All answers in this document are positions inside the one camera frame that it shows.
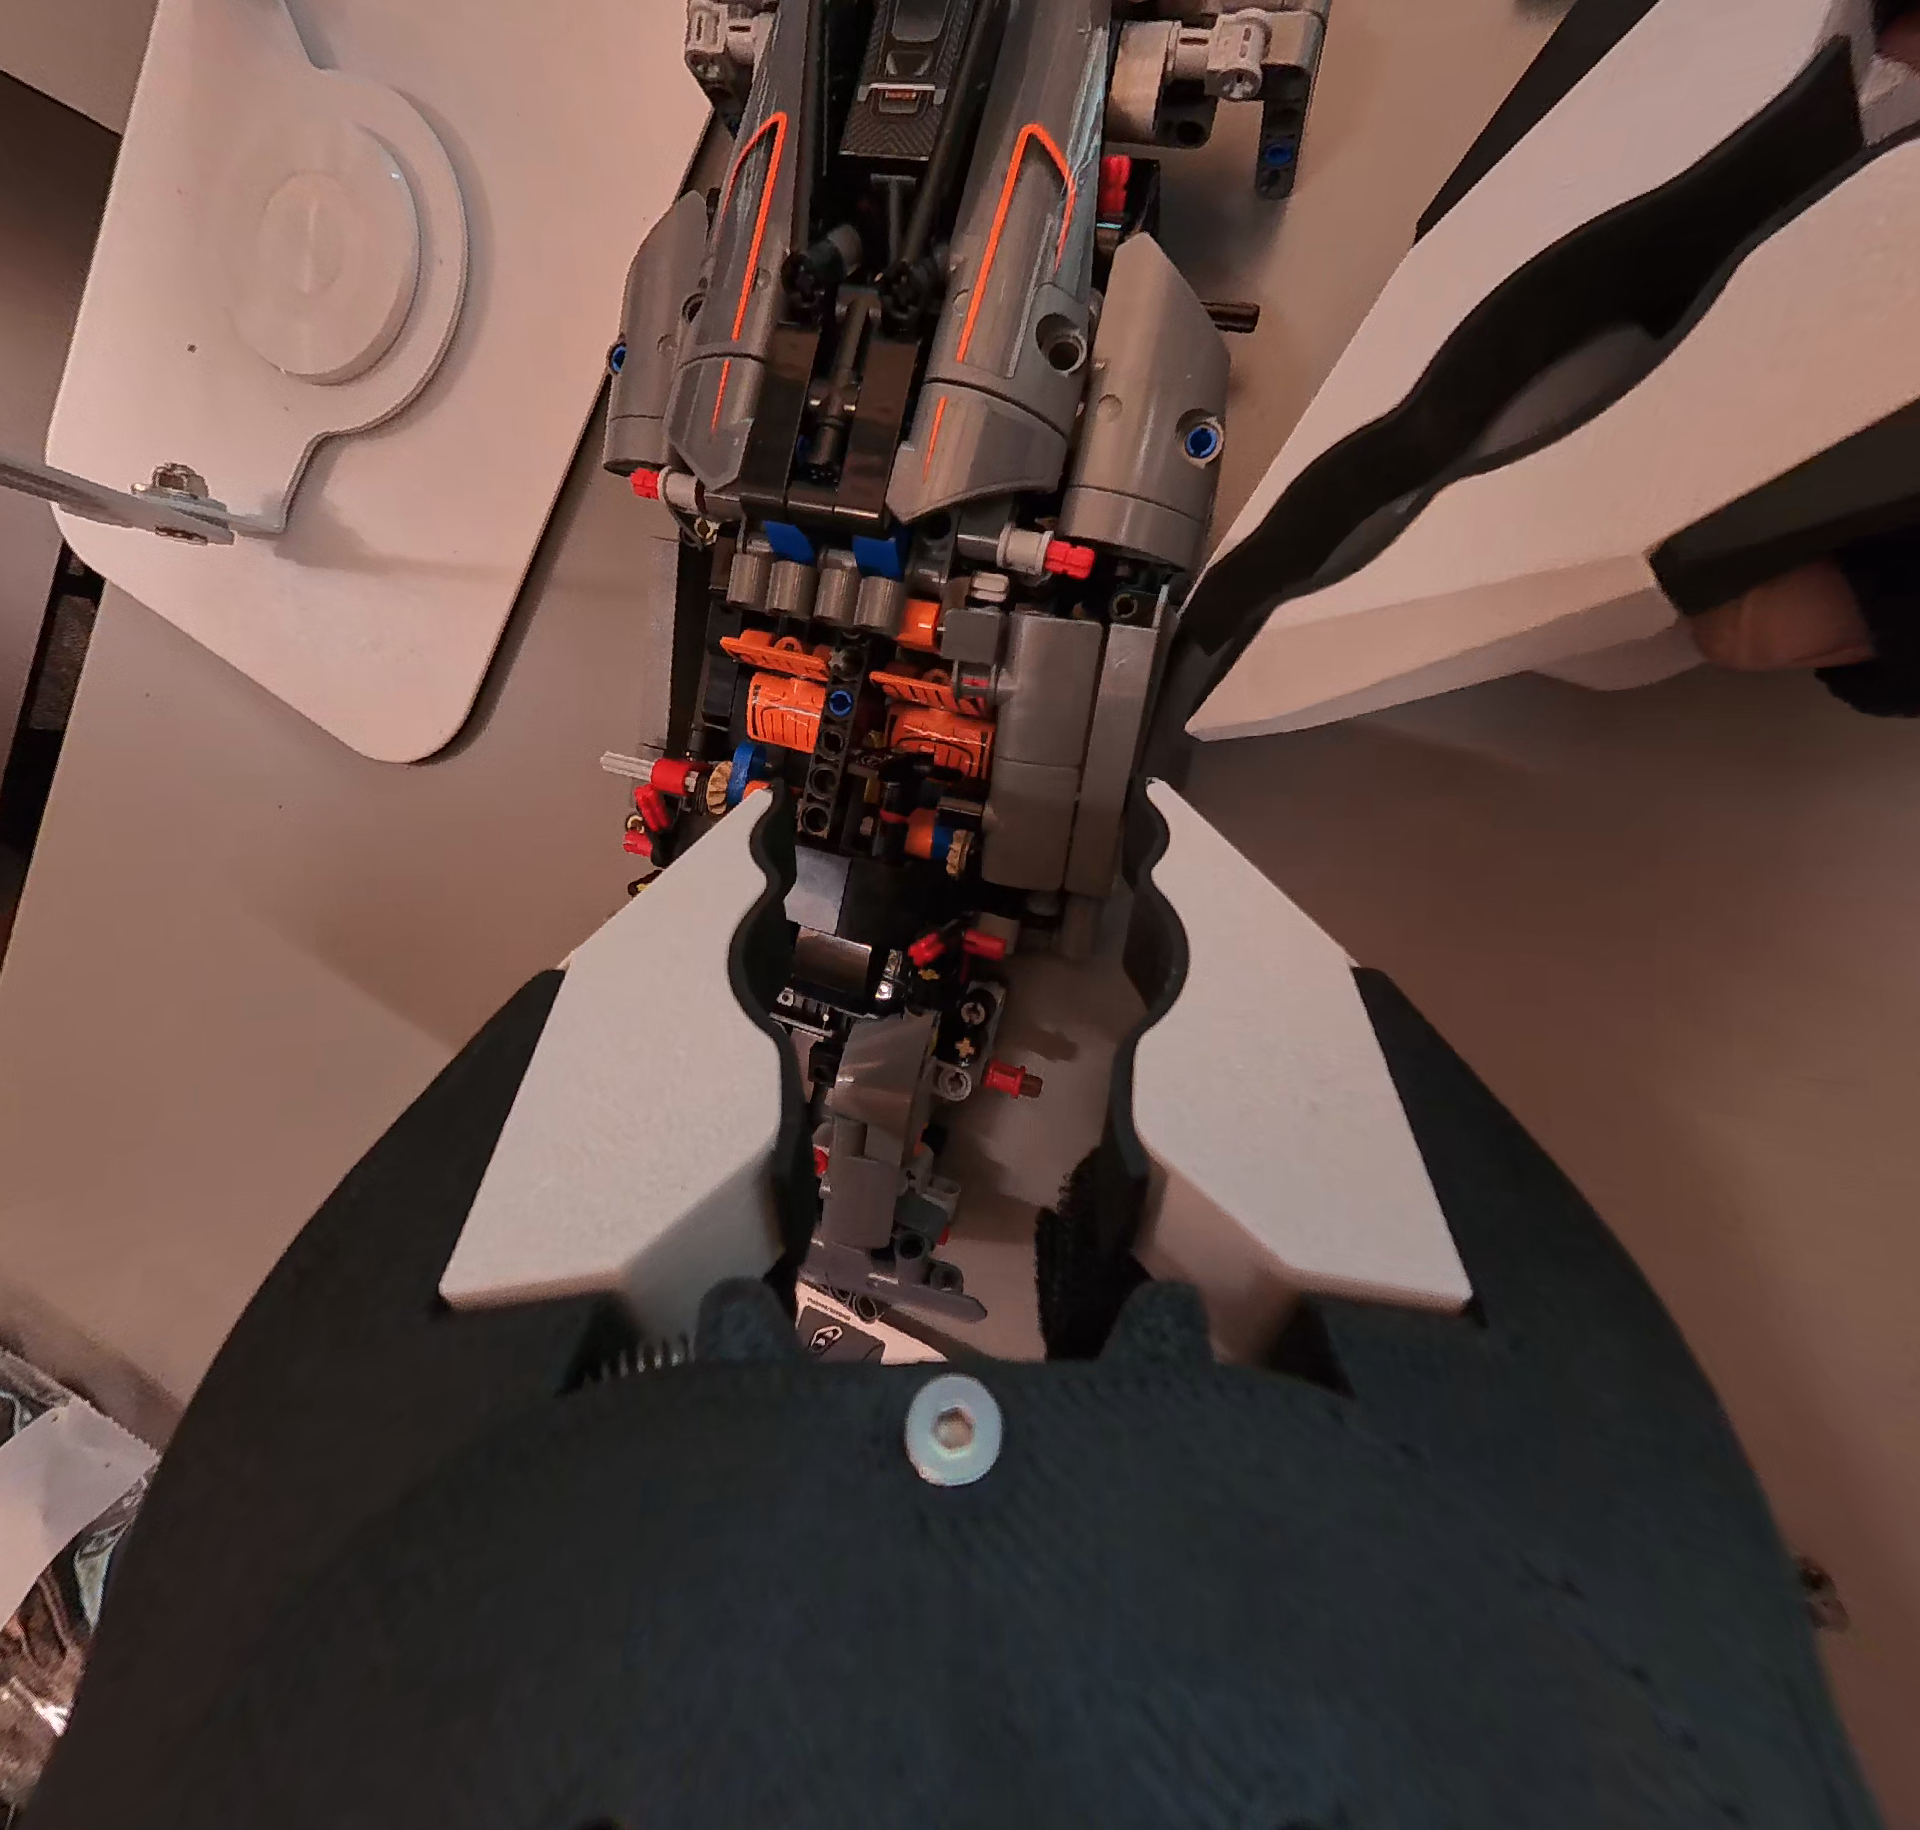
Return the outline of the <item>person's right hand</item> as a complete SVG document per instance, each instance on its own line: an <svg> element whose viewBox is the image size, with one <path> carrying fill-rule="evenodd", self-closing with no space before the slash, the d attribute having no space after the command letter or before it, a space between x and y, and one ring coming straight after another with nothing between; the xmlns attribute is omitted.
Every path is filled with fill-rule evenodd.
<svg viewBox="0 0 1920 1830"><path fill-rule="evenodd" d="M1705 663L1729 663L1729 672L1815 672L1815 663L1869 659L1869 625L1842 561L1800 561L1742 587L1736 599L1696 611L1690 641Z"/></svg>

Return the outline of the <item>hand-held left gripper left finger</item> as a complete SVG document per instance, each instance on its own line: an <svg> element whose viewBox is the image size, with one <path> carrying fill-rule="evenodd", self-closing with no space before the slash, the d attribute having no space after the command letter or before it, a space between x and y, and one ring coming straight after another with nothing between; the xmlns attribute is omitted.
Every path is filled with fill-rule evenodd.
<svg viewBox="0 0 1920 1830"><path fill-rule="evenodd" d="M448 1304L618 1297L637 1340L687 1340L718 1285L801 1256L811 1100L772 1024L786 891L797 801L762 783L560 961Z"/></svg>

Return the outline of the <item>clear plastic parts bag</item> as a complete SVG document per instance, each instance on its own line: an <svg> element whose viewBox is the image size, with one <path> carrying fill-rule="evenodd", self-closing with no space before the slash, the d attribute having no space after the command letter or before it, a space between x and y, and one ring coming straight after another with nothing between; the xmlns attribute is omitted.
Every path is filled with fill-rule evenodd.
<svg viewBox="0 0 1920 1830"><path fill-rule="evenodd" d="M140 1437L0 1356L0 1823L22 1814L68 1726L111 1553L153 1463Z"/></svg>

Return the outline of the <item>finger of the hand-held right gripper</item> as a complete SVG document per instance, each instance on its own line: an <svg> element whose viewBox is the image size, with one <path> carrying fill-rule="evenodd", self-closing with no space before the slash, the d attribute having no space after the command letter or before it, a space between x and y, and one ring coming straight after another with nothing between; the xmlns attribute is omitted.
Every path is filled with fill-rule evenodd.
<svg viewBox="0 0 1920 1830"><path fill-rule="evenodd" d="M1755 575L1916 525L1920 136L1776 217L1659 366L1443 477L1350 575L1279 599L1191 735L1279 735L1659 641Z"/></svg>
<svg viewBox="0 0 1920 1830"><path fill-rule="evenodd" d="M1197 641L1253 636L1376 510L1387 465L1359 477L1359 513L1311 549L1287 503L1325 453L1382 430L1443 340L1545 247L1690 174L1760 121L1829 42L1869 57L1869 0L1568 0L1540 66L1450 170L1409 250L1387 269L1339 366L1315 381L1287 453L1253 487L1191 596Z"/></svg>

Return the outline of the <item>white book stand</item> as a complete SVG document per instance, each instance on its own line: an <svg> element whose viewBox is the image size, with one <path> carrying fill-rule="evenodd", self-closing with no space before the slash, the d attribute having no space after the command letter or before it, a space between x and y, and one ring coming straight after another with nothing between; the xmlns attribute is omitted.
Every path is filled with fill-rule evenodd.
<svg viewBox="0 0 1920 1830"><path fill-rule="evenodd" d="M9 74L116 129L9 493L348 752L430 764L708 136L685 0L9 0Z"/></svg>

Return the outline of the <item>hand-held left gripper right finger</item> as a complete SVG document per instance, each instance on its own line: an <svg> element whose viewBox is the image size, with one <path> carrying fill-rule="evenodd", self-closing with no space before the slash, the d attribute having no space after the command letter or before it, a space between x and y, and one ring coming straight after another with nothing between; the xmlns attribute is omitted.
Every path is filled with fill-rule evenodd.
<svg viewBox="0 0 1920 1830"><path fill-rule="evenodd" d="M1178 783L1144 773L1144 801L1132 918L1178 911L1178 996L1132 1046L1144 1265L1207 1297L1225 1366L1265 1366L1311 1294L1460 1314L1474 1285L1359 961Z"/></svg>

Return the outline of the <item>grey black lego car model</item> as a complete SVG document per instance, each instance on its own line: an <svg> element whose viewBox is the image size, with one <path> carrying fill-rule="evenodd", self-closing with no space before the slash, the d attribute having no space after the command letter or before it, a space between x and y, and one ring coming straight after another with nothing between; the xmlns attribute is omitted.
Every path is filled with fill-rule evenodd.
<svg viewBox="0 0 1920 1830"><path fill-rule="evenodd" d="M1226 335L1160 247L1160 154L1265 108L1296 198L1333 0L687 0L733 129L630 269L605 465L685 540L685 707L630 859L797 801L801 1325L981 1325L941 1256L949 1120L1016 951L1097 944L1178 611L1207 561Z"/></svg>

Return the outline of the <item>lego sticker sheet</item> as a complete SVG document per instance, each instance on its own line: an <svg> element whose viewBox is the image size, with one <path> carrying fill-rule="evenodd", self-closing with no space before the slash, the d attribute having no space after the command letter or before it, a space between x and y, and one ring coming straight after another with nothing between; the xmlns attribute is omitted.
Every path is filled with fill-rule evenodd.
<svg viewBox="0 0 1920 1830"><path fill-rule="evenodd" d="M824 1285L797 1285L797 1340L816 1366L941 1366L941 1349L917 1325L900 1325L879 1297L864 1294L824 1294Z"/></svg>

